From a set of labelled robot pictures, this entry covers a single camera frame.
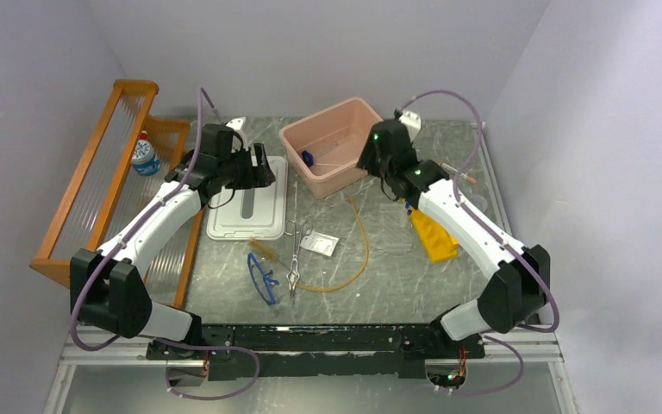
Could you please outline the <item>graduated cylinder blue base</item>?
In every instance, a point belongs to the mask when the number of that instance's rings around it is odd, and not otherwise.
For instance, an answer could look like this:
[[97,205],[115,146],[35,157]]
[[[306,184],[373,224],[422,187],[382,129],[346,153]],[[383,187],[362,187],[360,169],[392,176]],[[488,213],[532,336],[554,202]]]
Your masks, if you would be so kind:
[[320,142],[318,146],[300,152],[303,163],[308,166],[343,166],[359,156],[358,146],[350,140]]

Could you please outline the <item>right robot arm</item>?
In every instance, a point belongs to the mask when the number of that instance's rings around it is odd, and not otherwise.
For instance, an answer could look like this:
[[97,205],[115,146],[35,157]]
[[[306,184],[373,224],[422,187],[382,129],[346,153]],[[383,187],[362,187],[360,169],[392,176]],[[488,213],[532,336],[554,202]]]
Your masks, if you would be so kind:
[[438,317],[431,347],[453,356],[469,336],[507,333],[550,304],[550,256],[528,248],[499,229],[459,190],[436,162],[419,160],[407,127],[398,119],[374,124],[357,166],[388,185],[395,198],[438,223],[469,254],[487,278],[480,295]]

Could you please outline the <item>white bin lid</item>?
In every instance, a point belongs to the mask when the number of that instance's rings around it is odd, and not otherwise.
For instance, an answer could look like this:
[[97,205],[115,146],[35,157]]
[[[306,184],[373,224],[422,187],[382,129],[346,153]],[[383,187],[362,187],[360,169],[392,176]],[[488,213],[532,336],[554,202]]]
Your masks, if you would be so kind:
[[274,241],[284,233],[288,162],[282,156],[268,158],[276,181],[268,187],[231,191],[212,198],[206,227],[214,241]]

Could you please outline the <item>yellow rubber tubing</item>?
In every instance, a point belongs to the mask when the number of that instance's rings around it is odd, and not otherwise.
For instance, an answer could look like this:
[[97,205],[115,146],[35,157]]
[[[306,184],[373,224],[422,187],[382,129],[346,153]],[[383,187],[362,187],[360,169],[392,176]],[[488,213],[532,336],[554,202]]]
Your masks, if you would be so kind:
[[360,253],[361,257],[359,259],[359,266],[358,268],[346,279],[341,281],[338,284],[335,285],[324,285],[324,286],[312,286],[312,285],[305,285],[303,283],[299,283],[297,285],[297,289],[300,291],[304,292],[313,292],[317,294],[329,294],[329,293],[334,293],[341,291],[348,286],[350,286],[353,282],[355,282],[366,270],[368,267],[368,263],[370,260],[370,254],[371,254],[371,249],[370,249],[370,244],[369,244],[369,238],[368,234],[365,229],[365,225],[363,224],[361,220],[361,215],[359,212],[359,206],[357,205],[356,199],[353,195],[347,195],[347,202],[349,206],[352,208],[353,211],[353,218],[354,218],[354,224],[356,226],[356,229],[359,231],[359,240],[360,240]]

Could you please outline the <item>test tube brush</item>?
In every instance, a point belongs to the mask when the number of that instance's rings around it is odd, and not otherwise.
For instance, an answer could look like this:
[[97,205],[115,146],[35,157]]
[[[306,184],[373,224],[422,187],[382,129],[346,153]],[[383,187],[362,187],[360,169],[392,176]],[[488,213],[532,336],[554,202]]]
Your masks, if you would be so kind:
[[269,260],[274,264],[280,265],[281,267],[287,268],[287,266],[280,260],[278,251],[263,243],[262,241],[257,239],[250,239],[247,242],[247,245],[256,256],[259,256],[264,260]]

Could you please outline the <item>metal crucible tongs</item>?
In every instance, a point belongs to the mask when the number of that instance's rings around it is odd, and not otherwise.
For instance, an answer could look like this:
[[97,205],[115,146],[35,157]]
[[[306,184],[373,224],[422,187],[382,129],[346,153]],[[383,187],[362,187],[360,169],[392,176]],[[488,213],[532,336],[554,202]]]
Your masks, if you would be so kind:
[[310,221],[298,222],[293,219],[286,221],[284,226],[284,233],[291,237],[292,250],[289,272],[286,274],[286,279],[289,285],[289,294],[291,298],[295,297],[297,284],[301,279],[299,272],[299,255],[301,250],[301,242],[303,239],[311,235],[313,225]]

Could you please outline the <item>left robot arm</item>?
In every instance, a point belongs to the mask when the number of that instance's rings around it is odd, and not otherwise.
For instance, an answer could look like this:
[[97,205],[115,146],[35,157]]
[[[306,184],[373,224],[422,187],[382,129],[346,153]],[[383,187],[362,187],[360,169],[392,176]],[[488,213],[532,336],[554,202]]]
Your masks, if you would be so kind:
[[247,147],[229,125],[202,126],[195,147],[168,172],[152,201],[98,249],[79,249],[70,260],[71,334],[78,323],[115,337],[168,341],[180,357],[201,353],[201,317],[154,301],[143,281],[174,234],[223,190],[265,188],[276,177],[263,144]]

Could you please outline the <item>blue safety glasses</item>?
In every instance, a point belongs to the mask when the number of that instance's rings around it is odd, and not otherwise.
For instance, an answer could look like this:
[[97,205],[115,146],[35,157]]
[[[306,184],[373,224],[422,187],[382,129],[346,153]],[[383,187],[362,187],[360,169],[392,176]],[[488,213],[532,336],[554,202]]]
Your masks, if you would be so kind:
[[274,278],[272,270],[266,271],[253,253],[247,255],[247,268],[256,292],[268,305],[277,303],[273,288],[279,286],[279,281]]

